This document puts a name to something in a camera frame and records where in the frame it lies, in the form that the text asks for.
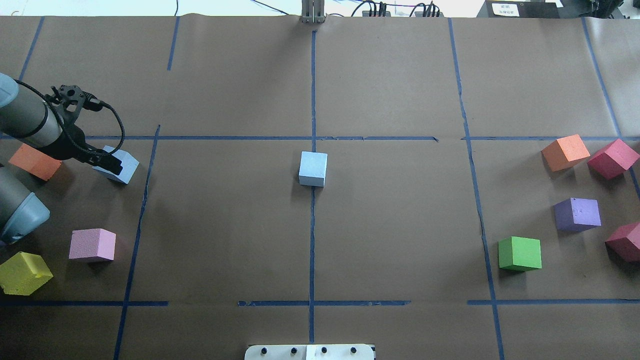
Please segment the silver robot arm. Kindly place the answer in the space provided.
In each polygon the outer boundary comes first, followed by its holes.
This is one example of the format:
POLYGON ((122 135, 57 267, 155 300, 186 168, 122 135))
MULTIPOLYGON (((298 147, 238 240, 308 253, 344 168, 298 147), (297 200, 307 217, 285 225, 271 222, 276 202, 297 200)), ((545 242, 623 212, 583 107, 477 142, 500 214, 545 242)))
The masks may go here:
MULTIPOLYGON (((99 149, 89 145, 76 125, 82 110, 99 112, 112 105, 76 85, 52 87, 44 95, 13 77, 0 76, 1 132, 21 143, 9 163, 44 182, 50 180, 63 161, 75 159, 126 183, 130 167, 123 164, 122 143, 99 149)), ((50 218, 50 210, 14 176, 1 167, 1 244, 16 243, 50 218)))

